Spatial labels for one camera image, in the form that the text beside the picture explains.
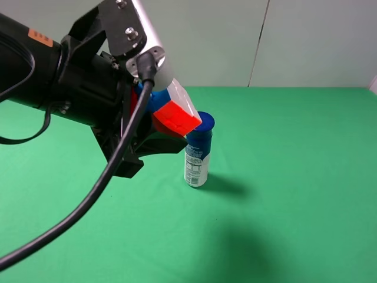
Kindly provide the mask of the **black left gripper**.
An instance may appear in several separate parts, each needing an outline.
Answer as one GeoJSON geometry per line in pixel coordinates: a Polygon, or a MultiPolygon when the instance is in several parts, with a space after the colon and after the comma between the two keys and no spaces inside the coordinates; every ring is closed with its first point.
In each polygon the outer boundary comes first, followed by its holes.
{"type": "MultiPolygon", "coordinates": [[[[98,5],[73,23],[61,40],[61,48],[52,97],[67,102],[68,119],[91,127],[105,158],[110,160],[134,110],[137,79],[110,54],[98,5]]],[[[152,55],[139,56],[137,67],[143,57],[152,55]]],[[[129,159],[177,154],[186,145],[183,136],[154,116],[143,116],[130,141],[129,159]]]]}

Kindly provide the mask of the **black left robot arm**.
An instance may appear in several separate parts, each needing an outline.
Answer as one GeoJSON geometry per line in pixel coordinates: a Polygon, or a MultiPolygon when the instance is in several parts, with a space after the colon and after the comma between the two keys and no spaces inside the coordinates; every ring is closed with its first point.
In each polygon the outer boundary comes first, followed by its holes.
{"type": "Polygon", "coordinates": [[[91,128],[109,159],[141,90],[137,63],[154,57],[156,89],[168,86],[163,45],[140,1],[102,1],[56,42],[1,16],[1,100],[91,128]]]}

